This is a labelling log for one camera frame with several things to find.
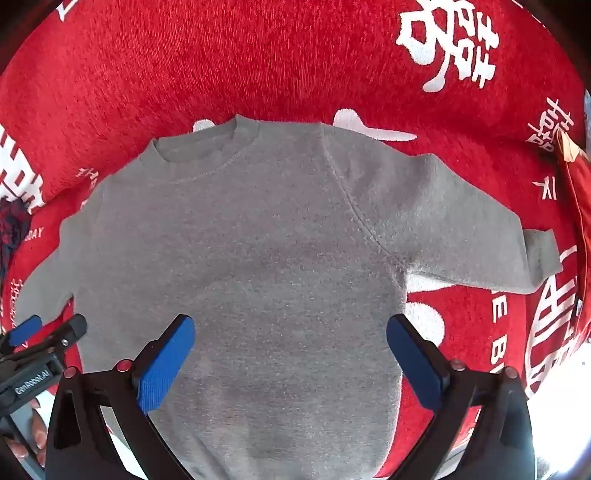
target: red cloth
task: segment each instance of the red cloth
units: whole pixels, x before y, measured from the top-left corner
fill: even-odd
[[[404,32],[404,14],[421,11],[421,5],[441,7],[436,24],[415,22]],[[456,14],[454,33],[446,35],[443,8],[459,5],[464,20],[460,25]],[[426,41],[434,33],[439,42],[433,51],[429,45],[407,48],[411,34]],[[469,46],[465,39],[474,45],[463,50],[470,63],[459,60],[452,46],[460,40]],[[458,55],[449,59],[443,88],[426,92],[423,85],[446,61],[442,44]],[[490,77],[480,88],[481,79],[476,75],[473,82],[470,74],[486,55],[496,69],[491,74],[478,67],[476,73]],[[558,100],[568,120],[548,100]],[[553,228],[561,252],[576,245],[556,162],[539,154],[540,147],[552,148],[551,137],[544,138],[548,129],[553,132],[552,115],[582,142],[583,84],[544,27],[509,0],[70,0],[8,66],[0,79],[0,105],[0,145],[8,137],[17,141],[14,147],[8,142],[4,153],[0,149],[10,174],[2,178],[0,197],[46,204],[33,216],[29,240],[9,272],[10,288],[2,298],[5,327],[20,285],[56,247],[61,220],[79,208],[97,181],[133,159],[152,137],[183,134],[197,120],[220,123],[236,113],[331,124],[337,111],[354,109],[369,127],[415,134],[414,141],[390,144],[409,154],[436,153],[515,211],[525,228]],[[548,109],[551,115],[541,117]],[[546,125],[535,134],[532,127],[538,129],[541,120]],[[494,235],[495,225],[488,228]],[[566,257],[564,271],[550,280],[559,290],[566,286],[567,299],[576,257]],[[547,314],[536,315],[542,292],[523,297],[452,286],[410,293],[409,301],[429,313],[421,316],[427,324],[444,323],[441,349],[449,357],[477,369],[504,362],[531,371],[563,344],[558,335],[527,349],[530,333],[537,331],[532,325]],[[558,302],[549,311],[565,306]],[[406,383],[402,391],[381,476],[395,469],[428,422]],[[468,419],[460,437],[472,424]]]

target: white chinese character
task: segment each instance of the white chinese character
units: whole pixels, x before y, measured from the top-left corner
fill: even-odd
[[[14,319],[17,315],[17,298],[21,294],[22,280],[11,280],[10,282],[10,321],[12,328],[15,327]]]
[[[570,112],[566,113],[558,105],[558,100],[553,102],[551,99],[546,98],[546,102],[551,108],[542,112],[538,127],[534,127],[532,124],[527,124],[534,133],[526,141],[536,144],[548,152],[553,152],[554,145],[552,143],[556,138],[558,130],[567,132],[570,130],[570,127],[574,125],[574,122],[570,117]]]
[[[0,139],[4,133],[4,127],[0,125]],[[0,199],[13,202],[21,198],[31,213],[35,207],[45,205],[41,197],[43,178],[33,172],[20,148],[12,157],[14,146],[15,141],[9,135],[6,135],[4,145],[0,145]]]
[[[576,252],[576,245],[565,250],[560,254],[560,262],[563,264],[566,258]],[[549,353],[541,362],[532,365],[532,348],[548,340],[559,328],[569,322],[573,314],[575,296],[576,277],[570,279],[560,288],[557,288],[556,275],[552,275],[544,283],[525,351],[525,379],[527,382],[525,392],[528,397],[534,394],[532,385],[544,380],[554,364],[571,347],[571,343],[568,342],[569,330],[567,330],[558,350]]]
[[[62,2],[57,6],[57,14],[60,16],[61,21],[66,21],[66,15],[74,8],[74,5],[78,3],[78,0],[70,0],[69,2]]]
[[[542,200],[556,200],[556,177],[552,177],[552,190],[550,190],[550,177],[544,177],[544,183],[540,181],[532,182],[537,187],[543,187]]]
[[[431,65],[435,60],[436,47],[439,44],[445,52],[443,64],[438,74],[423,85],[425,92],[439,92],[445,86],[445,75],[450,65],[451,57],[457,67],[458,78],[464,80],[472,75],[472,81],[480,78],[479,87],[483,88],[487,80],[491,80],[495,74],[495,66],[489,63],[488,53],[482,59],[480,47],[476,49],[476,65],[472,71],[475,44],[470,38],[461,38],[454,43],[454,34],[457,24],[462,27],[468,37],[476,35],[474,25],[475,7],[467,0],[416,0],[422,11],[403,12],[400,14],[402,21],[400,35],[396,40],[397,45],[407,48],[411,58],[419,65]],[[442,29],[435,22],[434,10],[442,9],[446,12],[446,29]],[[497,48],[499,35],[492,31],[491,18],[486,17],[486,23],[482,22],[482,13],[477,12],[478,40],[485,41],[485,48]],[[425,25],[425,43],[413,37],[413,22],[422,22]]]
[[[396,130],[366,127],[360,119],[359,114],[355,110],[351,110],[351,108],[343,108],[337,111],[333,119],[333,125],[386,142],[408,142],[417,137],[414,134],[398,132]]]

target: gray sweatshirt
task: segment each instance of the gray sweatshirt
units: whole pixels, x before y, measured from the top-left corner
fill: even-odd
[[[226,124],[152,141],[60,230],[17,321],[74,295],[85,369],[110,369],[195,319],[195,347],[151,415],[196,478],[371,479],[401,371],[388,318],[410,272],[516,293],[561,270],[552,232],[434,155],[322,124]]]

